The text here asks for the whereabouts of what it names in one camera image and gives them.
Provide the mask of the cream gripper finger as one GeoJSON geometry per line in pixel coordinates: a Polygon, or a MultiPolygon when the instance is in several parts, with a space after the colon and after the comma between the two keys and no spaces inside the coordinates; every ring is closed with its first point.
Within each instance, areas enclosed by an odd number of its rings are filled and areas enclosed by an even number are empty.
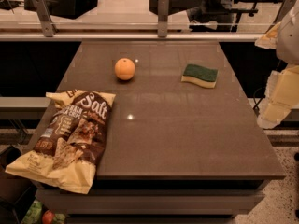
{"type": "Polygon", "coordinates": [[[257,124],[263,129],[279,125],[299,104],[299,66],[272,71],[261,101],[257,124]]]}
{"type": "Polygon", "coordinates": [[[269,31],[255,41],[255,46],[262,49],[276,49],[278,41],[278,28],[280,23],[275,24],[269,31]]]}

